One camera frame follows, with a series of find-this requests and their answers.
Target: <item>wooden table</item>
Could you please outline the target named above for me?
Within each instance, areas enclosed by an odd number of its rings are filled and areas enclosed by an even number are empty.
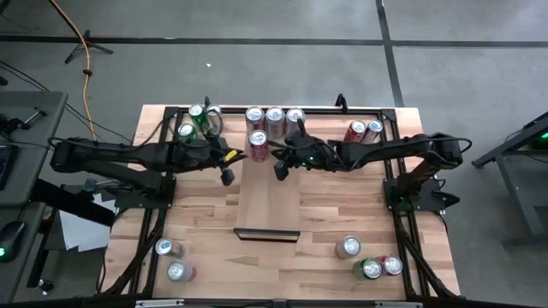
[[[136,144],[156,127],[164,107],[143,106]],[[402,137],[422,133],[417,109],[399,108],[396,114]],[[229,145],[244,149],[243,115],[223,118],[223,136]],[[355,119],[356,116],[351,115],[308,115],[307,131],[322,139],[340,139]],[[372,118],[360,116],[359,119]],[[420,161],[416,157],[406,159],[408,170]],[[238,212],[241,162],[231,168],[236,178],[230,187],[223,186],[218,169],[177,175],[176,196],[167,215],[164,236],[176,239],[186,247],[186,258],[196,266],[198,275],[187,284],[171,282],[166,269],[172,260],[160,257],[154,297],[405,299],[401,276],[357,281],[350,272],[354,260],[340,260],[334,256],[334,244],[350,234],[361,240],[361,257],[397,254],[394,225],[391,214],[385,209],[382,193],[385,177],[382,162],[369,163],[350,173],[291,169],[290,172],[300,173],[301,237],[296,244],[238,240],[232,229]],[[143,210],[128,210],[112,228],[106,252],[104,289],[114,282],[134,256],[142,217]],[[418,212],[417,223],[426,261],[449,290],[459,293],[442,221],[433,213]],[[409,261],[418,293],[416,267],[410,256]],[[145,283],[147,267],[148,258],[143,263],[139,290]]]

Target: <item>silver can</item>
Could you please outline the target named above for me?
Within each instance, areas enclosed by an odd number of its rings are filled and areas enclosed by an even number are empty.
[[[361,143],[364,145],[368,145],[371,143],[375,143],[375,139],[378,137],[380,132],[383,131],[383,123],[378,120],[370,121],[367,124],[366,133],[363,136],[363,139],[361,140]]]
[[[403,270],[403,263],[400,258],[386,254],[376,258],[380,263],[383,264],[384,273],[386,275],[400,275]]]
[[[285,129],[285,114],[280,107],[271,107],[266,111],[266,133],[268,139],[276,140],[283,138]]]
[[[335,244],[335,254],[341,259],[354,258],[361,252],[361,243],[355,236],[347,236]]]
[[[210,105],[207,107],[207,116],[209,117],[209,122],[211,123],[211,132],[221,133],[221,117],[223,116],[221,107],[217,105]]]
[[[288,111],[288,114],[285,117],[287,119],[285,125],[285,137],[291,137],[291,134],[299,130],[297,120],[301,118],[304,123],[305,112],[302,111],[301,108],[292,108]]]
[[[265,112],[257,106],[249,107],[246,110],[247,132],[254,130],[265,130]]]
[[[160,256],[182,258],[185,255],[185,248],[176,240],[162,238],[156,242],[156,253]]]
[[[175,261],[168,267],[168,279],[189,282],[196,278],[196,268],[186,261]]]

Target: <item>soda can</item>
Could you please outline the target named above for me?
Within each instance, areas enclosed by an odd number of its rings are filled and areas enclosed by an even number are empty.
[[[198,138],[198,132],[192,124],[182,124],[179,129],[177,129],[177,132],[179,133],[179,141],[181,142],[187,142]]]
[[[257,106],[249,107],[246,110],[247,131],[265,129],[265,112]]]
[[[221,133],[221,117],[223,112],[221,107],[217,105],[210,105],[207,107],[207,116],[209,117],[209,122],[211,123],[211,132],[212,133]]]
[[[211,123],[209,122],[209,117],[207,116],[206,109],[200,104],[194,104],[188,109],[190,118],[194,123],[196,129],[198,129],[202,134],[206,134],[211,129]]]
[[[381,121],[378,121],[378,120],[370,121],[367,124],[366,132],[364,133],[361,143],[364,145],[375,143],[375,139],[382,131],[383,131],[383,123]]]
[[[297,120],[301,118],[304,123],[305,112],[301,108],[292,108],[285,117],[287,119],[285,123],[285,137],[291,137],[291,134],[299,130]]]
[[[386,275],[400,275],[403,270],[403,263],[400,258],[391,255],[385,254],[376,259],[383,265],[383,270]]]
[[[266,111],[266,133],[268,139],[283,138],[285,129],[285,114],[280,107],[271,107]]]
[[[178,260],[168,267],[168,278],[171,281],[189,282],[196,278],[196,268],[189,262]]]
[[[354,262],[352,274],[357,279],[377,279],[383,274],[383,265],[375,258],[365,258]]]
[[[251,158],[255,162],[264,162],[268,156],[268,144],[266,143],[265,131],[252,131],[249,134],[249,147],[251,149]]]
[[[356,257],[360,252],[360,240],[355,236],[347,236],[335,244],[335,254],[341,259]]]
[[[346,142],[361,142],[366,135],[366,124],[363,121],[353,121],[348,126],[344,139]]]
[[[182,258],[185,255],[185,248],[176,240],[162,238],[156,242],[156,253],[160,256]]]

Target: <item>red can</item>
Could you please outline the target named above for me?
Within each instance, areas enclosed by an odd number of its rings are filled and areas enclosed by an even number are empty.
[[[255,162],[264,162],[268,156],[265,131],[255,130],[249,134],[249,148],[251,149],[251,158]]]
[[[376,259],[383,265],[383,272],[386,275],[400,275],[403,270],[403,263],[400,258],[391,255],[385,254]]]
[[[353,121],[348,126],[348,130],[344,134],[343,141],[346,142],[361,142],[363,136],[366,135],[366,124],[363,121]]]

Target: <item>gray floor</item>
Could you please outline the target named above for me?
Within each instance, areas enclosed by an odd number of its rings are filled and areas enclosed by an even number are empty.
[[[185,38],[380,39],[374,0],[63,0],[81,28],[97,35]],[[393,39],[548,40],[543,0],[385,0]],[[19,0],[5,14],[32,34],[70,35],[45,1]],[[23,30],[0,19],[0,32]],[[69,65],[73,44],[0,43],[0,58],[52,90],[68,92],[83,110],[85,58]],[[287,45],[121,45],[92,53],[89,101],[93,119],[131,137],[142,104],[190,104],[208,95],[222,104],[331,105],[343,92],[352,105],[393,106],[382,47]],[[403,102],[420,109],[427,132],[473,140],[466,162],[445,190],[462,201],[448,210],[450,244],[462,294],[522,305],[548,303],[548,250],[504,250],[501,240],[525,234],[494,165],[472,159],[546,112],[547,49],[395,48]],[[3,90],[32,90],[16,79]],[[89,132],[71,115],[58,135]],[[107,133],[103,137],[116,140]],[[536,163],[533,168],[546,168]],[[86,175],[42,176],[75,183]],[[89,295],[100,252],[53,256],[49,298]],[[89,264],[82,269],[82,264]],[[40,299],[21,290],[19,300]]]

